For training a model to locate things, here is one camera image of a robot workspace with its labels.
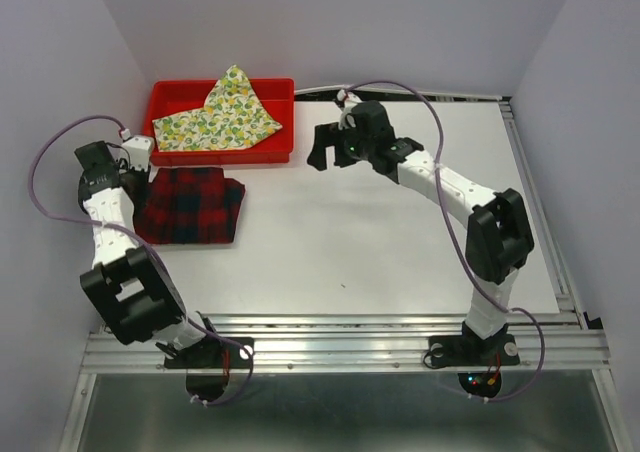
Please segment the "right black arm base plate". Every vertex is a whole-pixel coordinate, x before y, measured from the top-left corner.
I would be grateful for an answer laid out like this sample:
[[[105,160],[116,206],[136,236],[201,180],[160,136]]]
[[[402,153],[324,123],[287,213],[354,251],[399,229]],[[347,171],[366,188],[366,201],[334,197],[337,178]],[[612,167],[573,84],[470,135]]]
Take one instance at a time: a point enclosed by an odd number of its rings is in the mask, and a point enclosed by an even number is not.
[[[521,363],[511,334],[481,340],[462,335],[440,335],[428,339],[431,365],[446,367],[517,366]]]

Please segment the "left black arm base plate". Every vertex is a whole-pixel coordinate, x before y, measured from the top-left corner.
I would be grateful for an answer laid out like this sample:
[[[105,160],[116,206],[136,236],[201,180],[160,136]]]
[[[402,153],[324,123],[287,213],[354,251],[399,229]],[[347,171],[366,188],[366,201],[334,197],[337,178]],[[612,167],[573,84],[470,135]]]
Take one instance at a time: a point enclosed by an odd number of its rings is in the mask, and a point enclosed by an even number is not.
[[[205,337],[180,351],[157,343],[165,353],[163,367],[169,370],[187,369],[249,369],[249,352],[254,351],[251,337],[232,337],[237,345]]]

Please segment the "red navy plaid skirt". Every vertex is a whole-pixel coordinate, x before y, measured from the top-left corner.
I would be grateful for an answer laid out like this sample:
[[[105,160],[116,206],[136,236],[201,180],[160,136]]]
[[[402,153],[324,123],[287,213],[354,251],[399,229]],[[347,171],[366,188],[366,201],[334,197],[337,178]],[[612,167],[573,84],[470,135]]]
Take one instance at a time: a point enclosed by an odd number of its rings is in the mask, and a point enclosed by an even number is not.
[[[134,217],[135,232],[154,245],[231,244],[245,194],[221,168],[161,168]]]

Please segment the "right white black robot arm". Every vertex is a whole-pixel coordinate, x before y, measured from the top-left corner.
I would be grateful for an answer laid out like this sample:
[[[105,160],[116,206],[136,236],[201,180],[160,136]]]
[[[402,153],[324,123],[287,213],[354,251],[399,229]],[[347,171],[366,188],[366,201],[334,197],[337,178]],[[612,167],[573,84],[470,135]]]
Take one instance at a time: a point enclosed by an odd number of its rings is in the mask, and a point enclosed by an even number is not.
[[[332,148],[335,166],[366,162],[379,175],[438,205],[447,228],[458,221],[466,239],[454,250],[473,286],[471,306],[461,333],[431,348],[438,358],[455,353],[472,362],[499,352],[513,285],[534,248],[523,197],[512,188],[498,192],[479,185],[444,166],[439,153],[397,137],[380,102],[346,91],[335,102],[341,116],[315,127],[308,165],[326,170],[326,151]]]

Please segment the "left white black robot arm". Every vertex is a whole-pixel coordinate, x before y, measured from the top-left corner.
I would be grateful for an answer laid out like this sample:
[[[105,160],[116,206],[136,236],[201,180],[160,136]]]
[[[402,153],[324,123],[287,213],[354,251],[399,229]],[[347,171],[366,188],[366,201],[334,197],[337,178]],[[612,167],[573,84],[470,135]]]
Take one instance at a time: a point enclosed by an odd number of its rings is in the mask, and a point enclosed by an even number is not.
[[[94,258],[81,288],[116,339],[152,342],[172,369],[209,368],[223,343],[209,320],[188,313],[168,272],[152,250],[133,237],[151,170],[153,139],[132,136],[114,157],[110,144],[79,147],[78,202],[92,222]]]

